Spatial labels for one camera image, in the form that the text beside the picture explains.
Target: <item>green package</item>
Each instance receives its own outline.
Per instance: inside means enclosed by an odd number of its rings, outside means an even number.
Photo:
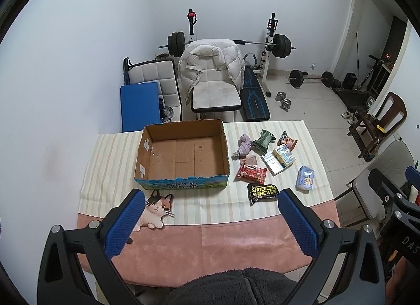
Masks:
[[[265,155],[267,154],[268,144],[275,140],[276,137],[271,132],[262,130],[262,136],[257,140],[253,140],[251,144]]]

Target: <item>cat illustration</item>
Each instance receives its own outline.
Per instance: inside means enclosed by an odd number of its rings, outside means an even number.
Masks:
[[[137,221],[137,225],[133,230],[137,232],[140,230],[141,226],[148,226],[150,229],[162,228],[162,216],[174,216],[174,213],[171,212],[171,202],[173,198],[174,196],[172,194],[168,194],[163,197],[160,196],[158,190],[154,190],[152,195],[146,201],[144,212],[141,214],[139,220]]]

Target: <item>tile floor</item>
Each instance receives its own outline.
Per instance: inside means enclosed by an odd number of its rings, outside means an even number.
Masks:
[[[347,189],[346,183],[354,179],[361,171],[368,166],[362,158],[353,137],[348,137],[349,124],[341,114],[346,110],[345,105],[338,96],[320,82],[305,82],[301,88],[295,89],[286,77],[267,76],[267,86],[272,97],[267,98],[270,109],[270,120],[304,120],[318,153],[324,164],[334,197]],[[279,102],[275,100],[277,92],[283,91],[291,100],[291,108],[288,112],[280,109]],[[190,108],[184,108],[186,112],[192,113]],[[184,119],[194,119],[193,114]],[[235,121],[243,121],[242,115],[238,112]],[[350,224],[364,218],[362,209],[353,193],[339,199],[336,203],[341,226]],[[374,230],[379,220],[367,221]],[[319,297],[322,302],[331,292],[337,274],[341,268],[344,254],[340,254],[328,277],[327,283]],[[306,267],[286,273],[292,280],[298,281],[306,271]],[[141,302],[146,305],[158,305],[168,294],[169,289],[156,289],[149,287],[140,296]]]

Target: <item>white tape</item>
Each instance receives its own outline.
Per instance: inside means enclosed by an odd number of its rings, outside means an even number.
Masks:
[[[147,138],[147,139],[144,141],[144,147],[146,148],[146,150],[147,150],[147,151],[149,150],[149,138]]]
[[[141,173],[141,178],[143,178],[144,174],[146,173],[145,167],[142,166],[141,164],[140,164],[140,173]]]

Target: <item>speaker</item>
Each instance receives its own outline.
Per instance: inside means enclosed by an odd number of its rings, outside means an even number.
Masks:
[[[354,84],[356,83],[357,77],[354,73],[347,73],[344,81],[342,83],[342,87],[346,88],[347,90],[352,90]]]

